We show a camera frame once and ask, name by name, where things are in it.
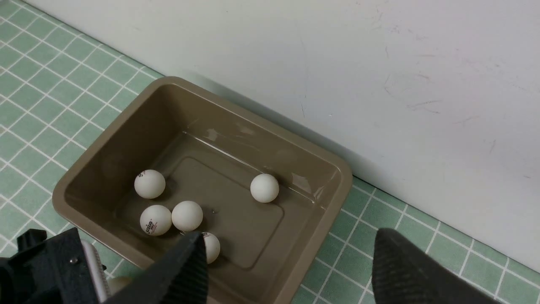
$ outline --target white grout line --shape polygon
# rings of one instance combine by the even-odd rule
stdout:
[[[40,187],[41,190],[47,192],[48,194],[52,195],[52,192],[50,192],[49,190],[47,190],[47,188],[43,187],[41,184],[39,184],[38,182],[36,182],[35,180],[31,179],[28,175],[26,175],[25,173],[23,173],[22,171],[20,171],[18,168],[16,168],[15,166],[13,166],[12,164],[10,163],[7,163],[7,161],[5,161],[3,158],[0,157],[0,160],[2,160],[3,162],[6,163],[7,167],[10,167],[11,169],[13,169],[14,171],[16,171],[17,173],[21,174],[23,177],[26,177],[27,180],[31,181],[32,183],[34,183],[36,186]]]
[[[36,15],[36,16],[41,17],[43,20],[45,20],[45,21],[47,21],[47,22],[49,22],[49,23],[51,23],[51,24],[53,24],[53,25],[57,25],[56,23],[54,23],[54,22],[52,22],[52,21],[46,19],[45,17],[43,17],[43,15],[45,15],[45,13],[42,13],[41,15],[39,15],[39,14],[37,14],[36,12],[34,12],[34,11],[28,9],[27,7],[25,7],[25,6],[23,6],[23,5],[20,5],[19,3],[16,3],[16,2],[13,2],[13,1],[11,1],[11,2],[12,2],[12,3],[15,3],[15,4],[19,5],[19,6],[21,6],[23,9],[25,9],[25,10],[31,12],[32,14],[34,14],[34,15]],[[60,24],[59,24],[59,25],[60,25],[60,28],[63,29],[64,31],[66,31],[66,32],[68,32],[68,33],[74,35],[74,34],[73,34],[72,32],[70,32],[68,29],[62,27],[63,24],[64,24],[64,23],[60,22]],[[82,35],[86,35],[86,34],[83,33],[83,32],[81,32],[81,34],[79,34],[78,36],[80,37],[80,36],[82,36]],[[99,45],[104,45],[104,44],[101,44],[99,41],[97,41],[97,42],[98,42],[98,45],[94,45],[93,43],[91,43],[91,42],[89,42],[89,41],[86,41],[86,40],[83,39],[83,38],[82,38],[82,40],[83,40],[84,42],[86,42],[87,44],[92,45],[92,46],[94,46],[94,47],[99,47]],[[105,49],[100,48],[100,50],[103,51],[103,52],[105,52],[106,54],[108,54],[108,55],[114,57],[114,58],[120,59],[121,62],[127,64],[128,66],[130,66],[130,67],[132,67],[132,68],[134,68],[134,69],[136,69],[136,70],[138,70],[139,68],[141,68],[141,67],[137,67],[137,66],[133,65],[130,61],[126,61],[126,60],[123,60],[123,59],[122,59],[122,57],[129,58],[128,56],[125,56],[125,55],[123,55],[123,54],[122,54],[121,56],[116,56],[115,54],[113,54],[113,53],[111,53],[111,52],[109,52],[109,51],[107,51],[107,50],[105,50]],[[151,74],[149,74],[149,73],[147,73],[147,72],[145,72],[145,71],[142,71],[141,73],[142,73],[142,74],[145,74],[146,76],[148,76],[148,77],[150,77],[150,78],[152,78],[152,79],[156,79],[156,77],[154,77],[153,75],[151,75]]]
[[[12,47],[12,46],[10,46],[10,45],[6,45],[6,46],[7,46],[8,48],[14,50],[15,52],[18,52],[19,54],[23,54],[22,52],[20,52],[19,50],[15,49],[14,47]],[[62,54],[62,55],[64,55],[64,56],[68,56],[68,55],[67,55],[66,53],[64,53],[63,51],[60,51],[59,54],[57,54],[57,56],[60,55],[60,54]],[[51,69],[47,66],[47,65],[50,63],[50,61],[47,62],[47,64],[43,64],[43,63],[41,63],[41,62],[35,60],[34,58],[30,57],[30,56],[27,56],[27,55],[24,55],[24,54],[23,54],[23,57],[25,57],[25,58],[27,58],[28,60],[30,60],[30,61],[36,63],[37,65],[40,65],[43,69],[49,71],[50,73],[55,74],[56,76],[62,78],[63,81],[65,81],[65,82],[71,84],[72,86],[76,87],[77,89],[82,90],[82,91],[86,91],[86,93],[87,93],[88,95],[90,95],[90,96],[94,97],[95,99],[97,99],[97,100],[99,100],[99,101],[105,103],[105,101],[104,101],[103,99],[101,99],[100,97],[96,96],[94,93],[90,93],[90,92],[87,91],[88,89],[90,89],[90,87],[91,87],[92,85],[90,85],[90,86],[88,86],[88,88],[84,89],[83,87],[79,86],[78,84],[75,84],[75,83],[72,82],[71,80],[67,79],[66,76],[62,76],[61,74],[57,73],[56,71],[51,70]],[[71,74],[72,72],[74,72],[74,71],[75,71],[78,67],[80,67],[81,65],[86,66],[84,63],[82,63],[82,61],[77,60],[77,62],[79,62],[79,64],[77,65],[77,67],[75,67],[75,68],[70,72],[70,74]],[[12,72],[11,72],[10,74],[16,76],[17,78],[19,78],[19,79],[22,80],[22,81],[25,81],[25,80],[23,80],[22,78],[18,77],[17,75],[13,74]],[[98,74],[98,77],[96,77],[96,78],[99,79],[100,76],[101,76],[102,74],[101,74],[100,72],[97,72],[97,74]]]
[[[397,221],[397,224],[396,224],[396,227],[394,227],[394,230],[397,230],[397,228],[399,227],[401,220],[403,220],[403,217],[405,216],[405,211],[407,211],[408,207],[409,205],[405,205],[405,208],[403,209],[403,211],[401,211],[400,219]]]
[[[343,272],[341,272],[341,271],[339,271],[339,270],[333,268],[331,265],[329,265],[328,263],[324,262],[324,261],[321,260],[320,258],[316,257],[316,258],[315,258],[315,261],[317,261],[317,262],[323,264],[324,266],[326,266],[326,267],[332,269],[333,272],[335,272],[335,273],[337,273],[337,274],[343,276],[345,279],[347,279],[348,281],[350,281],[350,282],[353,283],[354,285],[356,285],[356,286],[358,286],[358,287],[360,287],[360,288],[362,288],[362,289],[364,289],[364,290],[367,289],[367,285],[364,286],[364,285],[362,285],[362,284],[356,282],[355,280],[351,279],[348,275],[346,275],[346,274],[344,274]]]
[[[366,287],[364,288],[364,291],[362,292],[362,295],[360,296],[360,299],[358,300],[358,304],[361,304],[362,301],[364,300],[364,297],[366,296],[366,293],[370,293],[371,295],[374,295],[372,292],[369,291],[368,287],[369,287],[369,284],[371,284],[371,281],[372,281],[372,278],[370,277],[369,280],[368,280],[368,284],[366,285]]]
[[[508,264],[510,263],[510,258],[507,257],[507,262],[504,264],[503,273],[501,274],[501,278],[499,279],[499,284],[497,285],[497,289],[495,290],[494,298],[497,298],[499,295],[499,290],[501,289],[501,285],[503,283],[504,274],[506,273],[506,269],[508,268]]]
[[[116,269],[118,269],[118,267],[120,267],[120,264],[122,264],[122,262],[124,262],[124,261],[125,261],[125,259],[122,258],[120,260],[120,262],[118,262],[118,264],[116,264],[116,266],[113,268],[113,270],[111,270],[111,272],[109,273],[109,277],[107,277],[107,279],[110,279],[110,278],[114,277],[114,272],[116,271]]]
[[[21,27],[17,26],[17,25],[16,25],[16,24],[14,24],[14,23],[12,23],[11,21],[9,21],[9,20],[6,20],[6,22],[8,22],[8,23],[10,23],[11,25],[13,25],[13,26],[17,27],[18,29],[20,29],[20,30],[23,30],[23,31],[24,31],[24,29],[22,29]],[[60,27],[60,26],[58,26],[58,28],[59,28],[59,29],[62,29],[62,30],[64,30],[64,31],[66,31],[66,32],[68,32],[68,33],[69,33],[70,35],[72,35],[72,36],[73,36],[73,37],[75,37],[75,38],[77,38],[77,37],[79,37],[79,36],[80,36],[80,35],[79,35],[79,36],[73,35],[73,33],[69,32],[68,30],[66,30],[66,29],[64,29],[64,28],[62,28],[62,27]],[[45,41],[45,40],[42,40],[42,39],[40,39],[39,37],[35,36],[34,34],[32,34],[32,33],[29,33],[29,32],[26,32],[26,33],[27,33],[28,35],[30,35],[30,36],[33,36],[34,38],[38,39],[39,41],[41,41],[41,43],[43,43],[43,44],[46,44],[46,45],[48,45],[48,46],[52,47],[53,49],[55,49],[55,50],[57,50],[57,51],[60,51],[60,50],[59,50],[58,48],[56,48],[56,47],[55,47],[54,45],[52,45],[52,44],[48,43],[48,42],[47,42],[47,41]],[[125,64],[128,64],[127,62],[125,62],[125,61],[123,61],[122,59],[120,59],[120,57],[121,57],[121,56],[120,56],[120,57],[118,57],[118,56],[115,56],[115,55],[113,55],[113,54],[111,54],[111,53],[109,53],[109,52],[107,52],[107,51],[103,50],[102,48],[99,48],[99,49],[100,49],[101,51],[103,51],[103,52],[105,52],[105,53],[107,53],[107,54],[111,55],[111,56],[112,56],[113,58],[115,58],[116,60],[120,60],[121,62],[124,62]],[[116,80],[114,80],[114,79],[110,78],[110,77],[109,77],[109,76],[107,76],[107,75],[104,75],[104,74],[103,74],[103,72],[100,72],[100,71],[98,71],[98,70],[94,69],[93,67],[91,67],[91,66],[89,66],[89,65],[85,64],[85,63],[84,63],[84,61],[79,61],[79,60],[77,60],[76,58],[72,57],[72,56],[71,56],[71,55],[69,55],[69,54],[64,54],[64,55],[65,55],[66,57],[68,57],[68,58],[71,58],[71,59],[75,60],[75,61],[81,62],[81,64],[82,64],[83,66],[85,66],[85,67],[89,68],[90,70],[92,70],[92,71],[94,71],[94,72],[96,72],[96,73],[100,74],[100,75],[101,75],[101,76],[103,76],[104,78],[107,78],[107,80],[109,80],[109,81],[111,81],[111,82],[113,82],[113,83],[115,83],[115,84],[117,84],[117,85],[120,85],[120,86],[121,86],[121,84],[120,84],[119,82],[117,82]],[[136,69],[136,70],[138,70],[138,69],[141,69],[140,67],[139,67],[139,68],[137,68],[137,67],[135,67],[135,66],[134,66],[134,65],[132,65],[132,64],[128,64],[128,65],[130,65],[130,66],[131,66],[132,68],[134,68],[134,69]],[[155,77],[152,77],[152,76],[148,75],[148,74],[147,74],[146,72],[142,72],[142,73],[143,73],[143,74],[146,74],[146,75],[147,75],[148,77],[151,77],[151,78],[155,78]],[[130,89],[130,88],[126,88],[126,90],[128,90],[128,91],[130,91],[130,92],[134,93],[135,95],[138,95],[138,93],[137,93],[137,92],[133,91],[133,90],[132,90],[132,89]]]
[[[363,190],[363,189],[361,189],[361,188],[359,188],[359,187],[357,187],[357,186],[355,186],[355,185],[353,185],[353,188],[355,188],[355,189],[357,189],[358,191],[363,192],[363,193],[365,193],[365,194],[371,195],[371,194],[368,193],[367,191],[365,191],[365,190]],[[391,204],[389,204],[389,203],[387,203],[387,202],[384,202],[384,201],[378,199],[377,197],[373,197],[373,199],[375,199],[375,200],[377,200],[377,201],[379,201],[379,202],[381,202],[381,203],[383,203],[383,204],[389,206],[390,208],[396,210],[397,212],[401,212],[401,210],[399,210],[398,208],[392,206]],[[466,246],[466,245],[461,244],[460,242],[456,241],[456,240],[453,239],[452,237],[450,237],[450,236],[448,236],[448,235],[446,235],[446,234],[444,234],[444,233],[438,231],[438,229],[435,229],[435,228],[431,227],[430,225],[428,225],[428,224],[426,224],[426,223],[420,221],[419,219],[417,219],[417,218],[415,218],[415,217],[413,217],[413,216],[411,216],[411,215],[409,215],[409,214],[405,214],[405,216],[407,216],[408,218],[412,219],[413,221],[416,221],[417,223],[419,223],[419,224],[425,226],[426,228],[428,228],[428,229],[430,229],[430,230],[432,230],[432,231],[435,231],[438,235],[441,235],[441,236],[445,237],[446,239],[452,241],[453,243],[455,243],[455,244],[457,244],[457,245],[459,245],[459,246],[461,246],[461,247],[467,249],[467,253],[468,253],[468,254],[469,254],[469,251],[470,251],[471,253],[474,253],[476,256],[480,257],[481,259],[483,259],[483,260],[485,260],[485,261],[487,261],[487,262],[489,262],[489,263],[495,265],[496,267],[498,267],[498,268],[500,268],[500,269],[504,269],[503,266],[501,266],[501,265],[497,264],[496,262],[490,260],[489,258],[487,258],[486,256],[484,256],[483,254],[481,254],[481,253],[479,253],[479,252],[477,252],[477,251],[472,250],[472,247],[473,247],[474,242],[475,242],[474,239],[471,241],[471,245],[470,245],[470,246]],[[513,275],[513,276],[519,278],[520,280],[522,280],[522,281],[528,283],[529,285],[532,285],[533,287],[536,287],[536,288],[540,289],[540,285],[531,282],[530,280],[524,278],[523,276],[521,276],[521,275],[519,275],[519,274],[517,274],[517,273],[515,273],[515,272],[513,272],[513,271],[511,271],[511,270],[506,269],[506,273],[509,273],[509,274],[511,274],[511,275]]]
[[[51,156],[45,154],[43,151],[39,150],[38,148],[36,148],[33,144],[31,144],[30,142],[26,141],[24,138],[20,137],[19,135],[17,135],[15,132],[9,130],[9,129],[6,129],[6,133],[9,133],[13,136],[15,136],[17,139],[19,139],[20,141],[24,142],[25,143],[25,146],[23,146],[22,148],[20,148],[19,151],[17,151],[14,156],[8,160],[8,162],[12,162],[15,157],[17,157],[18,154],[20,154],[22,152],[22,150],[24,150],[26,147],[30,147],[32,149],[34,149],[35,151],[37,151],[38,153],[40,153],[41,155],[45,156],[49,161],[55,163],[57,166],[61,167],[62,169],[66,170],[67,171],[67,168],[65,166],[63,166],[61,163],[57,162],[56,160],[52,159]]]
[[[369,203],[373,199],[373,195],[375,194],[376,190],[377,189],[373,189],[373,192],[369,195],[369,199],[366,202],[366,205],[364,206],[364,208],[362,209],[362,212],[358,216],[358,218],[356,220],[356,223],[353,226],[353,229],[350,231],[349,236],[347,237],[347,239],[345,241],[345,244],[343,244],[343,247],[341,247],[341,250],[340,250],[339,254],[337,255],[337,258],[334,261],[334,264],[332,265],[332,267],[330,268],[330,272],[328,272],[328,275],[326,276],[325,281],[322,283],[321,288],[319,289],[319,292],[317,293],[317,296],[315,297],[315,300],[313,301],[313,303],[315,303],[317,301],[317,299],[321,297],[322,290],[324,289],[326,283],[328,282],[328,279],[330,278],[330,275],[332,274],[332,271],[335,271],[335,266],[337,265],[337,262],[339,261],[341,255],[343,254],[343,251],[345,251],[345,248],[346,248],[347,244],[349,244],[350,237],[353,235],[353,232],[356,229],[356,226],[358,226],[358,223],[360,222],[360,218],[362,217],[362,215],[364,215],[364,212],[366,212],[366,209],[368,208]]]
[[[467,261],[469,260],[469,256],[470,256],[470,254],[471,254],[471,252],[473,250],[473,245],[474,245],[474,239],[471,242],[471,246],[467,250],[467,255],[465,256],[465,261],[463,261],[463,265],[461,265],[460,273],[458,273],[459,277],[461,277],[461,275],[463,274],[463,270],[465,269],[465,265],[467,264]]]
[[[60,234],[62,232],[64,232],[64,229],[66,229],[68,226],[69,226],[70,222],[67,222],[59,231],[57,234]]]
[[[437,228],[435,229],[435,232],[433,232],[433,236],[431,237],[431,240],[429,241],[428,248],[426,248],[426,254],[429,252],[431,245],[433,245],[433,241],[435,241],[435,237],[437,236],[437,233],[440,227],[441,227],[441,221],[437,223]]]
[[[111,65],[109,65],[108,68],[110,68],[117,60],[118,60],[118,59],[116,59],[113,63],[111,63]],[[135,76],[136,76],[139,72],[140,72],[140,69],[137,70],[137,71],[135,72],[135,74],[133,74],[133,76],[131,76],[131,78],[126,82],[126,84],[129,83],[129,81],[131,81],[132,79],[134,79]],[[90,117],[90,121],[91,121],[92,119],[96,118],[96,117],[99,115],[99,113],[100,113],[101,111],[103,111],[103,109],[105,109],[105,107],[111,107],[110,102],[111,102],[118,94],[120,94],[120,92],[121,92],[122,89],[124,89],[124,88],[125,88],[125,84],[124,84],[124,85],[116,92],[116,94],[114,94],[114,95],[109,99],[109,101],[107,101],[107,102],[106,102],[106,103],[105,103],[105,104],[104,104],[104,105],[103,105],[103,106],[102,106],[102,107],[101,107],[101,108],[100,108],[100,109],[99,109],[92,117]],[[82,126],[82,127],[81,127],[74,135],[73,135],[73,138],[74,138],[75,136],[77,136],[77,134],[78,134],[82,129],[84,129],[84,127],[86,127],[86,125],[88,125],[88,122],[86,122],[86,123],[85,123],[85,124],[84,124],[84,125],[83,125],[83,126]]]
[[[73,43],[73,41],[75,41],[75,39],[76,39],[76,37],[73,37],[73,39],[72,39],[72,40],[64,47],[63,50],[67,49],[67,48],[71,45],[71,43]],[[54,56],[54,58],[52,58],[51,60],[48,61],[47,64],[51,63],[51,62],[54,61],[56,58],[58,58],[58,56],[60,56],[60,54],[62,54],[62,52],[57,53],[57,54]],[[44,68],[45,68],[45,66],[43,65],[42,68],[39,69],[39,70],[36,72],[36,74],[39,73],[39,72],[40,72],[41,70],[43,70]],[[73,71],[71,71],[71,72],[68,73],[66,76],[64,76],[63,79],[65,79],[66,77],[68,77],[72,72],[73,72]],[[43,96],[38,102],[36,102],[32,107],[30,107],[30,109],[28,109],[28,110],[26,110],[26,109],[20,107],[17,103],[15,103],[15,102],[9,100],[9,97],[11,97],[13,94],[15,94],[18,90],[15,91],[15,92],[13,92],[10,96],[8,96],[8,101],[11,102],[13,105],[15,105],[15,106],[17,106],[17,107],[20,107],[20,108],[25,112],[25,115],[28,114],[28,115],[34,116],[35,118],[39,119],[39,117],[37,117],[37,116],[31,114],[30,111],[31,111],[31,110],[32,110],[32,109],[33,109],[33,108],[34,108],[41,100],[43,100],[43,99],[45,98],[45,96],[49,96],[49,94],[54,90],[54,88],[55,88],[57,85],[59,85],[59,84],[62,82],[63,79],[61,79],[61,80],[60,80],[59,82],[57,82],[51,89],[49,89],[49,91],[48,91],[47,93],[45,93],[44,96]],[[53,120],[51,121],[51,123],[53,123],[57,118],[59,118],[65,111],[66,111],[66,109],[64,109],[63,111],[61,111],[61,112],[55,117],[55,119],[53,119]],[[12,128],[12,127],[13,127],[19,120],[21,120],[22,117],[24,117],[25,115],[22,115],[21,117],[19,117],[19,119],[17,119],[11,126],[9,126],[9,127],[6,129],[6,131],[8,131],[8,132],[12,133],[13,135],[19,137],[17,134],[15,134],[14,132],[12,132],[12,131],[10,130],[10,128]],[[52,128],[52,126],[51,126],[50,124],[48,124],[48,123],[45,123],[45,127],[44,127],[44,128],[43,128],[36,136],[34,136],[29,142],[23,141],[23,142],[26,143],[26,145],[25,145],[23,148],[21,148],[17,153],[15,153],[15,155],[14,155],[10,160],[8,160],[8,161],[6,162],[6,164],[11,165],[10,162],[11,162],[12,160],[14,160],[15,157],[17,157],[17,155],[18,155],[19,153],[21,153],[21,151],[23,151],[26,147],[28,147],[29,144],[30,144],[32,141],[34,141],[35,139],[37,139],[43,132],[45,132],[45,130],[47,130],[47,128]],[[53,160],[53,158],[60,152],[60,150],[58,150],[52,157],[49,157],[48,155],[46,155],[46,157],[48,158],[48,160],[45,161],[45,163],[44,163],[41,167],[39,167],[39,169],[38,169],[37,171],[35,171],[35,172],[29,177],[29,180],[33,180],[33,177],[34,177],[38,172],[40,172],[40,171],[41,171],[41,170],[42,170],[49,162],[51,162],[51,161],[52,161],[53,163],[55,163],[56,165],[59,165],[59,166],[60,166],[61,168],[63,168],[64,170],[67,170],[67,168],[66,168],[65,166],[63,166],[63,165],[61,165],[60,163],[58,163],[57,161]],[[24,183],[23,186],[22,186],[21,188],[19,188],[18,191],[20,191],[21,189],[23,189],[25,185],[26,185],[26,183]]]
[[[305,289],[307,292],[311,293],[312,295],[317,296],[316,292],[314,292],[313,290],[307,288],[304,284],[300,284],[300,287]]]
[[[476,287],[476,288],[478,288],[478,289],[482,290],[483,292],[485,292],[485,293],[489,294],[489,295],[490,295],[491,297],[493,297],[493,296],[494,296],[494,294],[493,294],[493,293],[492,293],[491,291],[489,291],[489,290],[485,289],[484,287],[482,287],[482,286],[478,285],[477,283],[474,283],[473,281],[471,281],[471,280],[467,279],[466,277],[461,277],[461,279],[462,279],[463,281],[465,281],[465,282],[467,282],[467,283],[469,283],[469,284],[473,285],[474,287]]]

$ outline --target brown plastic bin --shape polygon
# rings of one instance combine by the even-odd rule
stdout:
[[[135,176],[166,178],[154,200]],[[265,172],[280,183],[268,204],[249,192]],[[221,242],[209,265],[209,303],[289,303],[347,197],[350,168],[336,155],[176,77],[151,83],[67,171],[53,193],[63,217],[146,268],[181,237],[146,235],[141,212],[199,203],[199,228]]]

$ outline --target white ping pong ball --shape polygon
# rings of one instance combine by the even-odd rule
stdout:
[[[178,203],[172,210],[173,225],[184,232],[197,229],[203,221],[203,211],[201,207],[193,201],[183,201]]]
[[[279,193],[279,184],[274,176],[270,174],[257,175],[250,186],[251,195],[261,203],[270,203]]]
[[[210,264],[218,258],[221,245],[218,238],[210,232],[203,232],[204,246],[206,247],[206,263]]]
[[[159,236],[167,232],[171,225],[171,212],[162,205],[146,208],[140,215],[140,227],[148,235]]]
[[[165,190],[165,178],[156,170],[144,170],[135,177],[135,192],[144,199],[155,199]]]

